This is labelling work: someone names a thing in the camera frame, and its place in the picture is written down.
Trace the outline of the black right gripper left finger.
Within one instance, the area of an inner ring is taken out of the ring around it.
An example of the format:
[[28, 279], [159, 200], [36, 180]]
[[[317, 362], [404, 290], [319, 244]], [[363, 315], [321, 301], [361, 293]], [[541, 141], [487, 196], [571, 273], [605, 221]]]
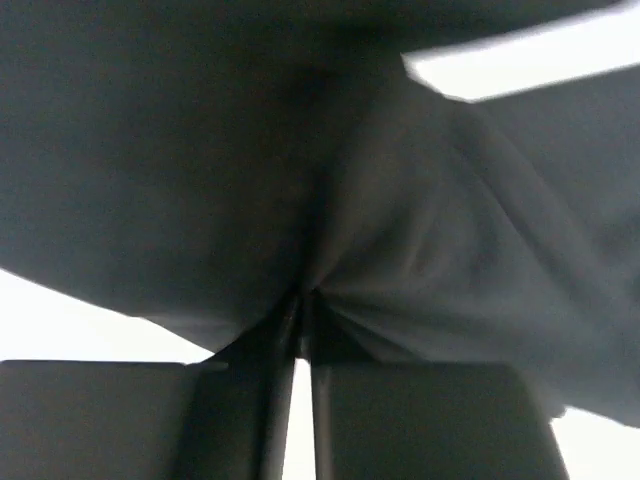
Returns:
[[278, 479], [300, 302], [196, 364], [5, 361], [5, 479]]

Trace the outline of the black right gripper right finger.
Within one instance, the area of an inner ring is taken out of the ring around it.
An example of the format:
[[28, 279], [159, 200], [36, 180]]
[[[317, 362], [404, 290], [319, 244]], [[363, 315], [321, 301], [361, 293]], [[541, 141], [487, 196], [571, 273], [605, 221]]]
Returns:
[[378, 360], [319, 295], [305, 325], [317, 478], [567, 478], [551, 427], [512, 369]]

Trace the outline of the black trousers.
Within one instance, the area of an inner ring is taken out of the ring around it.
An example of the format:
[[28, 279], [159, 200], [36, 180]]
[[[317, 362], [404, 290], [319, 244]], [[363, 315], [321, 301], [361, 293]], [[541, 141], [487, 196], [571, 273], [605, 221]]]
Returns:
[[616, 9], [5, 1], [1, 266], [210, 350], [313, 296], [637, 426], [638, 67], [471, 101], [404, 64]]

